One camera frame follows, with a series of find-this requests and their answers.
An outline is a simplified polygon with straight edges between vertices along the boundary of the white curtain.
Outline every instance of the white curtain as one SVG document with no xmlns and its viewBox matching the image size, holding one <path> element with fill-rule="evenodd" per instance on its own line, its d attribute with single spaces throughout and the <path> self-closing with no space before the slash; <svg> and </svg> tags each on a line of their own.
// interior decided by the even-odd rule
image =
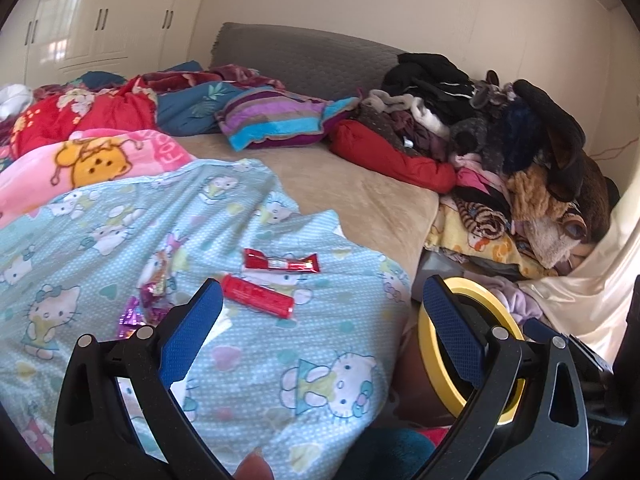
<svg viewBox="0 0 640 480">
<path fill-rule="evenodd" d="M 640 168 L 611 214 L 611 227 L 593 253 L 569 276 L 520 283 L 556 330 L 578 336 L 609 363 L 626 329 L 626 314 L 640 274 Z"/>
</svg>

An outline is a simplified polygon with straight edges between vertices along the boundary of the pink blanket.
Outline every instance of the pink blanket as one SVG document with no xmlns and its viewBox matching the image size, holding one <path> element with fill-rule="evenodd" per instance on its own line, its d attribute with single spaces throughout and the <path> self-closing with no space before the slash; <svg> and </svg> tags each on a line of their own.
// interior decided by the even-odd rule
<svg viewBox="0 0 640 480">
<path fill-rule="evenodd" d="M 171 137 L 155 130 L 75 132 L 65 142 L 27 153 L 0 173 L 0 228 L 74 189 L 174 171 L 194 159 Z M 73 203 L 59 214 L 81 213 L 82 204 L 73 196 L 69 201 Z"/>
</svg>

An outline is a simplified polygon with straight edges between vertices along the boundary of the hello kitty blanket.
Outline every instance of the hello kitty blanket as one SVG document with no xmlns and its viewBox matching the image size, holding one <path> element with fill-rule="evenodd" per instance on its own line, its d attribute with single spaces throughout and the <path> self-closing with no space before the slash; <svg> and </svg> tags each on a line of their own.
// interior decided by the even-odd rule
<svg viewBox="0 0 640 480">
<path fill-rule="evenodd" d="M 52 465 L 58 395 L 80 335 L 114 339 L 127 301 L 158 269 L 173 304 L 229 272 L 292 296 L 294 315 L 225 300 L 183 410 L 229 471 L 260 447 L 277 480 L 332 478 L 385 402 L 408 314 L 402 269 L 346 240 L 335 212 L 302 216 L 257 160 L 196 160 L 79 191 L 91 200 L 76 214 L 57 214 L 59 196 L 0 231 L 0 402 L 37 455 Z M 247 270 L 244 248 L 317 253 L 321 273 Z"/>
</svg>

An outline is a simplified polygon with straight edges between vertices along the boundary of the lavender cloth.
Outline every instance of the lavender cloth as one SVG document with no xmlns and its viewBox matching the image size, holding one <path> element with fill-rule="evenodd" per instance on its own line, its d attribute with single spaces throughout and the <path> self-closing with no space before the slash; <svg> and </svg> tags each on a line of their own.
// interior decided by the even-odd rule
<svg viewBox="0 0 640 480">
<path fill-rule="evenodd" d="M 518 325 L 522 325 L 527 319 L 542 317 L 542 309 L 538 302 L 525 294 L 515 283 L 511 283 L 502 276 L 483 276 L 474 272 L 465 271 L 465 278 L 484 286 L 498 301 L 509 311 L 511 317 Z"/>
</svg>

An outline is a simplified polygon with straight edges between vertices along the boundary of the red fabric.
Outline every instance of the red fabric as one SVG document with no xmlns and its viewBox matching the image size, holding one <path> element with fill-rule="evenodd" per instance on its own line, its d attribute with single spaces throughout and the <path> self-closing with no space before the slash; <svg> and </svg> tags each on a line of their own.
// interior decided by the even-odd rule
<svg viewBox="0 0 640 480">
<path fill-rule="evenodd" d="M 19 158 L 41 146 L 68 140 L 75 131 L 112 128 L 135 132 L 156 128 L 156 95 L 140 78 L 117 90 L 75 88 L 27 108 L 15 121 L 11 151 Z"/>
<path fill-rule="evenodd" d="M 438 447 L 440 443 L 444 440 L 444 437 L 447 436 L 447 432 L 449 428 L 429 428 L 428 430 L 415 430 L 417 433 L 420 433 L 422 436 L 427 437 L 429 440 L 433 442 L 435 447 Z"/>
<path fill-rule="evenodd" d="M 149 88 L 158 93 L 184 90 L 212 81 L 232 81 L 242 86 L 273 86 L 284 90 L 284 85 L 277 79 L 261 76 L 256 70 L 239 65 L 225 65 L 212 68 L 208 72 L 150 72 L 143 75 Z"/>
<path fill-rule="evenodd" d="M 406 156 L 358 121 L 341 121 L 330 138 L 332 152 L 368 170 L 438 193 L 448 193 L 456 185 L 456 171 L 448 162 Z"/>
</svg>

